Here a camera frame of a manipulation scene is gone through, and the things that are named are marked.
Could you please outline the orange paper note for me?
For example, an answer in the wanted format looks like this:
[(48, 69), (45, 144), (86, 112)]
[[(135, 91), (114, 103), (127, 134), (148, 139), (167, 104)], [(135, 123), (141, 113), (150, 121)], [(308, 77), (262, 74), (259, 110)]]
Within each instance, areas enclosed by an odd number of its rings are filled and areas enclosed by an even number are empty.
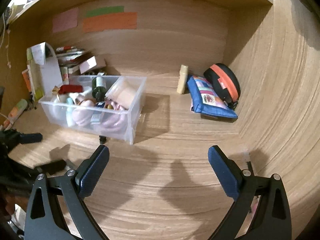
[(83, 20), (82, 30), (90, 33), (103, 30), (136, 29), (136, 12), (119, 12), (88, 17)]

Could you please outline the black orange round case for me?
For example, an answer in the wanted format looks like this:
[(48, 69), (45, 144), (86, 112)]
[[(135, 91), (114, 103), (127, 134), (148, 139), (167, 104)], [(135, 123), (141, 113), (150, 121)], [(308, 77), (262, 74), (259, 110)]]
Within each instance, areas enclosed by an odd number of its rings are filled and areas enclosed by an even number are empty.
[(241, 95), (241, 89), (236, 75), (223, 63), (210, 66), (204, 73), (205, 79), (212, 85), (218, 97), (229, 108), (235, 110)]

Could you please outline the green orange snack packet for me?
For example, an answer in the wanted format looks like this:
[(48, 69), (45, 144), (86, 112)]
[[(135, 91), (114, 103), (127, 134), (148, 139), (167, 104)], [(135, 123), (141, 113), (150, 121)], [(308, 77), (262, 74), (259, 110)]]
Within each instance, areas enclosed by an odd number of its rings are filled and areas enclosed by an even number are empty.
[(5, 120), (3, 127), (5, 129), (10, 129), (11, 126), (15, 123), (15, 121), (20, 117), (20, 115), (25, 111), (27, 106), (27, 101), (25, 99), (21, 99), (8, 114), (8, 119)]

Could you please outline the green paper note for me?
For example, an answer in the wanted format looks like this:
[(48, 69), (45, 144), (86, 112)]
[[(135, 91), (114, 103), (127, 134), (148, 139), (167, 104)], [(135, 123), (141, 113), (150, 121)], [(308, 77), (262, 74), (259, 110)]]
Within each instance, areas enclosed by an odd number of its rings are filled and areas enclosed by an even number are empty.
[(122, 6), (122, 5), (112, 6), (112, 7), (100, 7), (100, 8), (88, 10), (85, 13), (85, 18), (101, 16), (101, 15), (106, 15), (106, 14), (121, 13), (121, 12), (124, 12), (124, 6)]

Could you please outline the white open book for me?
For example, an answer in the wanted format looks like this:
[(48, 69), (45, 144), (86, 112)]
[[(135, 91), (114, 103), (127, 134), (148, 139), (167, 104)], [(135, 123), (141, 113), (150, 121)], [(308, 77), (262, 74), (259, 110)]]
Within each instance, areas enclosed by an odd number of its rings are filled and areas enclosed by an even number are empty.
[(39, 101), (62, 83), (56, 53), (47, 42), (27, 49), (27, 68), (34, 101)]

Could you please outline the pink paper note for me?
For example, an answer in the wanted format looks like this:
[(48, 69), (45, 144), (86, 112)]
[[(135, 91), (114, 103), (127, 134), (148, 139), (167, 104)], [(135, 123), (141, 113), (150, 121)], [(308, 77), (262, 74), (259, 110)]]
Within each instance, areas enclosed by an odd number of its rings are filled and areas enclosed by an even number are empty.
[(73, 8), (57, 14), (52, 20), (52, 32), (58, 33), (78, 26), (79, 8)]

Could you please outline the cream lotion bottle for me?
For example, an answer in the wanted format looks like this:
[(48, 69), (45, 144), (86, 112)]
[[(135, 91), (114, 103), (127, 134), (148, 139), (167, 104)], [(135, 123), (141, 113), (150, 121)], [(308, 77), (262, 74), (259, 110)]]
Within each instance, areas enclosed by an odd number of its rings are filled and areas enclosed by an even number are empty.
[(177, 92), (178, 94), (183, 94), (185, 91), (185, 86), (187, 83), (189, 68), (186, 65), (181, 65), (180, 75), (177, 84)]

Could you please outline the white cylindrical jar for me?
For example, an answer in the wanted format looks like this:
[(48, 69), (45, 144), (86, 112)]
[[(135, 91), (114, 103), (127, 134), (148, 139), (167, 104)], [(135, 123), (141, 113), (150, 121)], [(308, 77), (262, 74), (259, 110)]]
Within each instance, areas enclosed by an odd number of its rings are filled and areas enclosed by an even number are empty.
[(68, 96), (66, 94), (55, 95), (51, 99), (52, 106), (50, 107), (51, 122), (55, 124), (66, 124), (66, 107), (60, 104), (66, 103)]

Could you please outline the teal cartoon tube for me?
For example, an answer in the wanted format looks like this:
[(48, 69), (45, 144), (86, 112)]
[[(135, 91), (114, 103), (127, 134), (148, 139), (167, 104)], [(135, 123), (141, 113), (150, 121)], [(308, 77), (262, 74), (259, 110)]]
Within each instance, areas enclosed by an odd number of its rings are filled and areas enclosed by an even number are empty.
[(74, 102), (72, 98), (68, 97), (66, 99), (66, 104), (68, 105), (67, 110), (66, 110), (66, 121), (67, 121), (67, 126), (72, 127), (75, 125), (75, 121), (72, 118), (72, 113), (74, 108), (72, 107), (74, 105)]

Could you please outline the dark green bottle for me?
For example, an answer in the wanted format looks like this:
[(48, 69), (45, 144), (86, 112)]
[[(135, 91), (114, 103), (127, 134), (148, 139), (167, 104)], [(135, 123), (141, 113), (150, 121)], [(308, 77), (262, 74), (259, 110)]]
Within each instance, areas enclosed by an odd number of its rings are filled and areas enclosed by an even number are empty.
[(92, 80), (92, 96), (97, 102), (104, 101), (107, 92), (106, 83), (102, 76), (97, 76)]

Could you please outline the stack of books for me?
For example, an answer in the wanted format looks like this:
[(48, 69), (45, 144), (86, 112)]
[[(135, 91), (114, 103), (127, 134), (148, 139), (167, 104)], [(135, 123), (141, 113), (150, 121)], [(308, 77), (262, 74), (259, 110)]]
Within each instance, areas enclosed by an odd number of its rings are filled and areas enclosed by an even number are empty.
[(75, 46), (58, 47), (55, 50), (63, 83), (71, 76), (80, 75), (80, 64), (92, 56), (90, 51)]

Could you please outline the clear plastic storage bin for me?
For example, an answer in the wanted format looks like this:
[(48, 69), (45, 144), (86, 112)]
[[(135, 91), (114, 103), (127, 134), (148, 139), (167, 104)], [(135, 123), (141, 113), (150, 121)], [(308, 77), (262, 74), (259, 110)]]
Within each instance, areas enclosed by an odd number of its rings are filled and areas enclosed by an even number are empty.
[[(104, 101), (97, 102), (95, 98), (85, 100), (80, 105), (73, 105), (72, 118), (75, 125), (72, 127), (60, 125), (63, 127), (76, 129), (86, 133), (92, 133), (107, 138), (119, 139), (133, 144), (136, 136), (138, 120), (144, 106), (146, 77), (142, 76), (115, 76), (101, 75), (106, 83), (107, 91), (120, 78), (128, 77), (140, 82), (140, 87), (129, 109), (106, 97)], [(92, 90), (92, 80), (97, 76), (82, 75), (73, 76), (69, 79), (69, 85), (81, 85), (85, 90)], [(40, 99), (40, 104), (51, 122), (50, 107), (51, 99), (54, 95), (48, 93)]]

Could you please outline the orange book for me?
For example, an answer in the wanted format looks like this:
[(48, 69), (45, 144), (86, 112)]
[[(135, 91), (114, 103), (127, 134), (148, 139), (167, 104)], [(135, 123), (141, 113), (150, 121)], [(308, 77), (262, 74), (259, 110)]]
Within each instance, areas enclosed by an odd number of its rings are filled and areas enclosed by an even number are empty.
[(27, 87), (27, 90), (29, 93), (32, 93), (32, 90), (31, 90), (31, 83), (30, 83), (30, 77), (29, 77), (29, 70), (26, 69), (22, 72), (22, 76), (23, 76), (23, 79), (25, 81), (25, 84), (26, 84), (26, 87)]

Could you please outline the pink small box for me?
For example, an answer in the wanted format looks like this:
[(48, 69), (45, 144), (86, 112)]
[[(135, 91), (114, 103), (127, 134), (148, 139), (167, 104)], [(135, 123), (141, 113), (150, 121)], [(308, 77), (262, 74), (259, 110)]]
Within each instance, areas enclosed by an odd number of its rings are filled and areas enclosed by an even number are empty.
[(106, 67), (105, 59), (102, 56), (93, 56), (79, 64), (80, 74), (85, 74), (87, 72), (92, 72), (96, 69), (101, 69)]

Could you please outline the white tape roll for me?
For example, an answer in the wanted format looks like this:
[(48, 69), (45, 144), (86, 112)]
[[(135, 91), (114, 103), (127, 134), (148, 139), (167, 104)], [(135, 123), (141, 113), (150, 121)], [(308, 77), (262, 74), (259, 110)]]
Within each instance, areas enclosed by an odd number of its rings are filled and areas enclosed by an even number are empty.
[(80, 93), (69, 93), (69, 97), (73, 100), (75, 105), (80, 105), (80, 103), (82, 103), (85, 100), (92, 100), (92, 90), (85, 90), (83, 92)]

